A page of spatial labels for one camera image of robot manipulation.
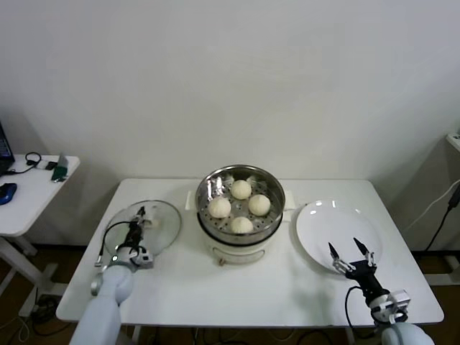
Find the computer mouse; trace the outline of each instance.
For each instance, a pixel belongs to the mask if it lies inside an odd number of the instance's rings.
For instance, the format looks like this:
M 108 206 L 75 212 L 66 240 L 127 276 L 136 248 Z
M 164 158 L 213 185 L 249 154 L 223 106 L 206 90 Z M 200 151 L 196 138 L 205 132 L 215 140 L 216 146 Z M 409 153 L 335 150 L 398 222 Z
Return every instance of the computer mouse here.
M 13 195 L 16 193 L 16 183 L 5 183 L 0 186 L 0 205 L 9 203 L 13 199 Z

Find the small device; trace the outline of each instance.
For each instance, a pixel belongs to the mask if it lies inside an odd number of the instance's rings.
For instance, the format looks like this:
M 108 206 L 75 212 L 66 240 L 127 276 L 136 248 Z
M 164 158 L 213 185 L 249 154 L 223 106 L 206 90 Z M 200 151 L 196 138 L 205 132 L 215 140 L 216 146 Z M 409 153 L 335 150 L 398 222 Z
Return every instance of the small device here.
M 6 140 L 6 135 L 0 124 L 0 176 L 14 163 L 13 152 Z
M 13 199 L 13 195 L 16 193 L 16 183 L 4 183 L 0 186 L 0 205 L 9 203 Z

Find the cable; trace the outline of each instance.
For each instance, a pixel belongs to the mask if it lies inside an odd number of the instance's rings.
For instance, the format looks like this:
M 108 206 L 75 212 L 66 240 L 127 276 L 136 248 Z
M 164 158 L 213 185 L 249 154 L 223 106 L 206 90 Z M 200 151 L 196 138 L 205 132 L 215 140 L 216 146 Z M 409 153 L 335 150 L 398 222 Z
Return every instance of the cable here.
M 241 334 L 242 331 L 243 331 L 243 330 L 239 330 L 239 331 L 237 331 L 233 336 L 231 336 L 230 338 L 227 338 L 227 339 L 223 340 L 223 339 L 222 339 L 222 328 L 219 328 L 219 329 L 218 329 L 218 332 L 217 332 L 219 343 L 220 343 L 220 344 L 224 344 L 224 345 L 225 345 L 225 344 L 226 344 L 226 345 L 231 345 L 231 344 L 233 344 L 233 345 L 238 345 L 238 344 L 241 344 L 241 345 L 248 345 L 248 343 L 245 342 L 245 341 L 241 341 L 241 340 L 233 341 L 233 340 L 232 340 L 232 339 L 235 339 L 239 334 Z
M 34 333 L 37 334 L 38 336 L 54 336 L 55 334 L 58 334 L 62 331 L 64 331 L 67 327 L 69 327 L 70 325 L 72 325 L 71 323 L 68 323 L 67 325 L 65 325 L 64 327 L 61 327 L 59 328 L 58 330 L 56 331 L 53 331 L 53 332 L 49 332 L 49 333 L 42 333 L 40 331 L 37 331 L 37 328 L 35 327 L 35 324 L 32 323 L 32 329 L 34 330 Z
M 284 342 L 284 341 L 288 341 L 289 339 L 291 339 L 293 336 L 294 336 L 294 333 L 295 333 L 295 329 L 293 329 L 288 336 L 286 336 L 285 338 L 278 338 L 276 335 L 273 334 L 273 332 L 271 332 L 271 330 L 269 330 L 268 328 L 265 329 L 267 331 L 267 333 L 276 341 L 279 341 L 279 342 Z
M 193 333 L 193 328 L 192 328 L 192 334 L 193 334 L 193 345 L 196 345 L 196 341 L 198 339 L 198 332 L 200 331 L 199 328 L 195 330 L 195 333 Z
M 115 226 L 117 225 L 120 225 L 120 224 L 129 224 L 131 223 L 130 221 L 117 221 L 116 223 L 113 223 L 112 225 L 110 225 L 106 231 L 103 233 L 103 237 L 102 237 L 102 243 L 101 243 L 101 248 L 99 249 L 99 256 L 102 257 L 102 255 L 104 255 L 104 244 L 106 243 L 106 236 L 107 236 L 107 233 L 112 230 Z
M 219 344 L 228 344 L 228 345 L 231 345 L 231 344 L 234 344 L 234 345 L 242 344 L 242 345 L 248 345 L 248 343 L 245 342 L 245 341 L 240 341 L 240 340 L 238 340 L 238 341 L 232 341 L 232 339 L 235 339 L 239 334 L 241 334 L 242 331 L 243 331 L 243 330 L 239 330 L 239 331 L 237 331 L 233 336 L 231 336 L 231 337 L 229 337 L 229 338 L 227 338 L 227 339 L 224 340 L 224 339 L 222 339 L 222 333 L 221 333 L 221 332 L 222 332 L 222 329 L 219 328 L 219 329 L 218 329 L 218 341 L 216 341 L 216 342 L 214 342 L 214 343 L 208 343 L 208 342 L 206 341 L 206 328 L 203 328 L 203 335 L 202 335 L 202 337 L 203 337 L 203 343 L 204 343 L 205 345 L 219 345 Z
M 19 327 L 16 331 L 14 331 L 14 333 L 11 335 L 11 338 L 9 339 L 8 341 L 8 344 L 12 343 L 13 342 L 13 338 L 14 336 L 16 336 L 16 334 L 18 334 L 18 340 L 21 342 L 21 343 L 25 343 L 27 340 L 29 340 L 29 337 L 30 337 L 30 330 L 29 330 L 29 326 L 27 325 L 27 322 L 22 320 L 22 318 L 20 318 L 19 316 L 16 316 L 15 318 L 11 319 L 10 321 L 8 321 L 7 323 L 4 323 L 3 325 L 0 326 L 0 330 L 5 328 L 6 326 L 8 326 L 10 323 L 12 323 L 13 321 L 15 320 L 19 320 L 21 321 L 22 325 L 21 327 Z M 26 330 L 26 336 L 24 338 L 22 338 L 22 332 L 23 330 Z
M 436 239 L 436 237 L 438 236 L 439 232 L 441 231 L 441 229 L 442 229 L 442 227 L 444 225 L 444 221 L 446 221 L 446 217 L 447 217 L 447 215 L 449 214 L 450 211 L 452 211 L 451 206 L 449 206 L 447 208 L 447 211 L 444 214 L 443 220 L 441 221 L 441 224 L 439 224 L 438 230 L 436 231 L 436 233 L 434 234 L 433 238 L 431 239 L 430 244 L 425 248 L 425 250 L 423 250 L 424 252 L 427 252 L 430 249 L 430 247 L 433 244 L 434 240 Z
M 29 159 L 30 155 L 38 156 L 38 160 L 30 160 Z M 2 175 L 19 175 L 19 174 L 27 173 L 28 171 L 32 170 L 42 161 L 42 155 L 38 152 L 29 152 L 26 154 L 25 158 L 26 158 L 27 165 L 31 165 L 29 168 L 23 171 L 16 171 L 15 169 L 7 170 L 7 171 L 4 171 Z
M 444 198 L 447 194 L 449 194 L 452 190 L 453 187 L 455 187 L 456 184 L 460 183 L 460 180 L 457 180 L 455 181 L 454 183 L 452 183 L 452 185 L 448 188 L 448 190 L 443 194 L 441 195 L 439 198 L 437 198 L 435 201 L 433 201 L 432 203 L 430 203 L 430 205 L 428 205 L 428 207 L 424 210 L 424 212 L 419 215 L 419 217 L 417 217 L 416 220 L 414 220 L 407 228 L 405 228 L 402 232 L 406 232 L 407 230 L 409 230 L 410 228 L 412 228 L 412 226 L 417 223 L 419 220 L 421 220 L 421 218 L 426 215 L 426 213 L 430 210 L 430 208 L 435 204 L 437 203 L 438 201 L 440 201 L 442 198 Z
M 151 334 L 147 339 L 147 345 L 157 344 L 158 327 L 155 327 L 155 334 Z
M 315 329 L 313 331 L 309 331 L 309 332 L 304 333 L 299 338 L 299 340 L 297 340 L 297 345 L 300 345 L 302 343 L 303 339 L 306 339 L 307 337 L 309 337 L 310 335 L 315 334 L 315 333 L 322 334 L 324 336 L 324 338 L 326 338 L 326 340 L 328 341 L 329 345 L 334 345 L 334 343 L 331 340 L 331 337 L 325 331 L 322 331 L 320 329 Z
M 375 336 L 375 333 L 372 332 L 372 333 L 366 334 L 365 336 L 363 336 L 362 334 L 358 333 L 358 331 L 351 324 L 350 316 L 348 315 L 348 297 L 350 296 L 350 292 L 355 290 L 355 289 L 362 290 L 361 287 L 359 287 L 359 286 L 352 286 L 351 288 L 348 289 L 348 292 L 346 293 L 346 296 L 345 296 L 345 315 L 346 315 L 346 320 L 348 321 L 348 326 L 350 326 L 351 330 L 353 331 L 353 333 L 358 338 L 360 338 L 360 339 L 370 339 L 373 336 Z

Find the white table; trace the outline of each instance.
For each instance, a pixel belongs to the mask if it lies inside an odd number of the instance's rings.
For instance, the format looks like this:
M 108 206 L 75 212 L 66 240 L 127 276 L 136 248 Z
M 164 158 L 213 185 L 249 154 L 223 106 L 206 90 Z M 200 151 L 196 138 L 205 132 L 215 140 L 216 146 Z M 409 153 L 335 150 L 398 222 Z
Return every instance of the white table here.
M 219 267 L 206 251 L 196 214 L 185 211 L 189 190 L 199 180 L 121 182 L 78 265 L 57 309 L 58 318 L 78 321 L 91 298 L 93 266 L 107 223 L 120 209 L 137 201 L 163 199 L 177 206 L 183 228 L 171 247 L 155 260 L 153 270 L 134 274 L 134 291 L 121 304 L 123 323 L 133 325 L 230 327 L 347 326 L 344 299 L 355 282 L 329 273 L 302 249 L 292 222 L 283 222 L 274 243 L 258 262 Z M 365 180 L 281 180 L 295 203 L 333 197 L 362 210 L 378 230 L 384 253 L 377 278 L 389 290 L 406 289 L 412 301 L 409 322 L 443 320 L 439 306 L 400 232 L 371 183 Z M 354 325 L 372 326 L 362 294 L 352 293 L 349 312 Z
M 28 167 L 25 164 L 24 155 L 15 155 L 16 162 L 10 169 L 23 171 Z M 58 161 L 58 156 L 42 156 L 43 160 Z M 77 157 L 67 157 L 68 176 L 70 177 L 80 164 Z M 25 254 L 35 254 L 37 250 L 22 237 L 30 226 L 37 220 L 46 206 L 62 188 L 64 183 L 51 181 L 52 171 L 32 169 L 21 175 L 7 175 L 0 177 L 0 185 L 4 183 L 17 183 L 17 191 L 13 200 L 6 205 L 0 206 L 0 257 L 8 262 L 12 269 L 0 284 L 0 294 L 9 284 L 17 271 L 28 280 L 40 287 L 40 295 L 62 295 L 65 286 L 51 282 L 50 278 L 56 270 L 56 264 L 49 264 L 44 272 L 40 272 L 23 254 L 18 252 L 3 237 L 9 237 L 23 248 Z M 20 316 L 28 316 L 35 299 L 35 291 L 29 295 Z

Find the power cord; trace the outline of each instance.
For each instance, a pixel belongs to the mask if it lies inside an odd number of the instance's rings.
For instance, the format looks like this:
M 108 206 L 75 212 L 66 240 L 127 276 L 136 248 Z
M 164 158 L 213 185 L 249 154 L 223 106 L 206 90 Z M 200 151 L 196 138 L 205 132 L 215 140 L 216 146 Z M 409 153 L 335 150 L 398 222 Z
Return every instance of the power cord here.
M 227 338 L 227 339 L 223 339 L 222 337 L 222 329 L 219 328 L 218 329 L 218 341 L 217 342 L 214 342 L 214 343 L 209 343 L 207 342 L 206 340 L 206 328 L 203 328 L 203 332 L 202 332 L 202 338 L 203 338 L 203 343 L 204 345 L 221 345 L 221 344 L 225 344 L 225 345 L 248 345 L 247 342 L 245 341 L 233 341 L 232 339 L 235 339 L 239 334 L 242 333 L 243 330 L 240 330 L 240 331 L 237 331 L 233 336 Z
M 268 328 L 265 329 L 267 331 L 267 333 L 276 341 L 279 341 L 279 342 L 284 342 L 284 341 L 288 341 L 289 339 L 291 339 L 294 334 L 295 334 L 295 329 L 293 329 L 287 336 L 285 336 L 284 338 L 278 338 L 276 335 L 273 334 L 273 332 L 271 330 L 269 330 Z
M 419 217 L 417 217 L 412 223 L 410 223 L 408 227 L 406 227 L 404 230 L 402 230 L 402 232 L 406 232 L 407 230 L 409 230 L 410 228 L 412 228 L 419 220 L 422 219 L 422 217 L 423 217 L 424 215 L 426 215 L 426 213 L 430 210 L 431 207 L 433 207 L 433 205 L 434 205 L 435 203 L 437 203 L 438 201 L 440 201 L 441 199 L 443 199 L 447 194 L 449 194 L 449 193 L 451 192 L 452 188 L 454 188 L 458 183 L 460 183 L 460 180 L 457 180 L 457 181 L 455 181 L 454 183 L 452 183 L 451 186 L 448 188 L 448 190 L 446 190 L 446 192 L 444 192 L 443 195 L 441 195 L 441 196 L 440 196 L 439 198 L 437 198 L 435 201 L 433 201 L 432 203 L 430 203 L 430 204 L 428 205 L 428 207 L 424 210 L 424 212 L 422 212 L 422 214 L 419 215 Z M 454 195 L 456 195 L 456 193 L 459 194 L 459 195 L 458 195 L 458 198 L 460 198 L 459 187 L 457 187 L 455 193 L 452 195 L 452 198 L 454 197 Z
M 350 292 L 355 290 L 355 289 L 362 290 L 361 287 L 359 287 L 359 286 L 352 286 L 351 288 L 348 289 L 348 292 L 346 293 L 346 297 L 345 297 L 346 320 L 348 321 L 348 326 L 350 326 L 350 328 L 353 331 L 353 334 L 355 336 L 357 336 L 360 339 L 371 339 L 373 336 L 375 336 L 375 332 L 372 332 L 372 333 L 369 333 L 369 334 L 366 334 L 366 335 L 362 335 L 353 327 L 353 325 L 351 324 L 351 321 L 350 321 L 350 316 L 348 314 L 348 297 L 350 296 Z
M 63 327 L 51 331 L 48 333 L 41 332 L 37 329 L 37 325 L 41 325 L 51 321 L 56 317 L 56 309 L 58 308 L 58 302 L 55 298 L 51 296 L 45 296 L 38 299 L 38 289 L 35 290 L 35 307 L 32 313 L 30 314 L 30 320 L 32 322 L 32 330 L 38 336 L 54 336 L 62 331 L 64 331 L 67 327 L 71 326 L 71 323 L 65 324 Z
M 443 225 L 444 225 L 444 222 L 446 221 L 447 215 L 449 214 L 450 211 L 452 211 L 455 207 L 457 207 L 459 205 L 459 203 L 460 203 L 460 185 L 457 186 L 457 189 L 455 190 L 454 194 L 452 194 L 451 198 L 449 199 L 447 210 L 446 210 L 446 212 L 444 214 L 444 217 L 443 217 L 441 223 L 439 224 L 438 230 L 436 231 L 436 233 L 434 234 L 433 238 L 431 239 L 430 244 L 425 248 L 425 250 L 423 250 L 424 252 L 427 252 L 430 249 L 430 247 L 433 244 L 433 242 L 435 241 L 436 237 L 439 235 L 439 232 L 443 228 Z
M 9 340 L 7 342 L 8 345 L 10 345 L 13 342 L 14 337 L 16 335 L 18 335 L 18 340 L 21 343 L 25 343 L 27 340 L 29 340 L 29 337 L 30 337 L 30 330 L 29 330 L 29 326 L 27 325 L 27 320 L 24 321 L 19 316 L 16 316 L 15 318 L 12 318 L 7 323 L 4 323 L 3 325 L 1 325 L 0 330 L 2 330 L 3 328 L 7 327 L 9 324 L 13 323 L 15 320 L 20 321 L 22 323 L 22 325 L 16 331 L 14 331 L 14 333 L 11 335 L 11 337 L 9 338 Z M 26 336 L 24 338 L 22 337 L 23 330 L 26 330 Z
M 103 233 L 103 237 L 102 237 L 102 243 L 101 243 L 101 248 L 99 249 L 99 259 L 102 258 L 102 256 L 104 255 L 104 244 L 106 243 L 106 236 L 108 234 L 108 232 L 110 230 L 112 230 L 115 226 L 118 226 L 118 225 L 121 225 L 121 224 L 129 224 L 131 223 L 130 221 L 117 221 L 116 223 L 113 223 L 112 225 L 110 225 L 106 230 L 105 232 Z
M 329 345 L 334 345 L 334 343 L 332 342 L 331 340 L 331 337 L 325 332 L 325 331 L 322 331 L 320 329 L 314 329 L 312 331 L 309 331 L 309 332 L 306 332 L 304 333 L 300 338 L 299 340 L 297 340 L 297 345 L 301 345 L 302 344 L 302 341 L 305 340 L 306 338 L 308 338 L 309 336 L 311 336 L 312 334 L 321 334 L 326 340 L 327 342 L 329 343 Z
M 444 217 L 443 217 L 443 220 L 441 221 L 441 223 L 439 224 L 439 227 L 438 227 L 438 230 L 436 231 L 436 233 L 434 234 L 434 236 L 431 238 L 431 241 L 430 241 L 430 244 L 423 250 L 424 252 L 427 252 L 431 245 L 433 244 L 434 240 L 436 239 L 436 237 L 438 236 L 439 232 L 441 231 L 441 229 L 443 228 L 443 225 L 444 225 L 444 221 L 446 221 L 446 217 L 447 215 L 449 214 L 449 212 L 452 211 L 452 207 L 448 207 L 447 208 L 447 211 L 445 212 L 444 214 Z

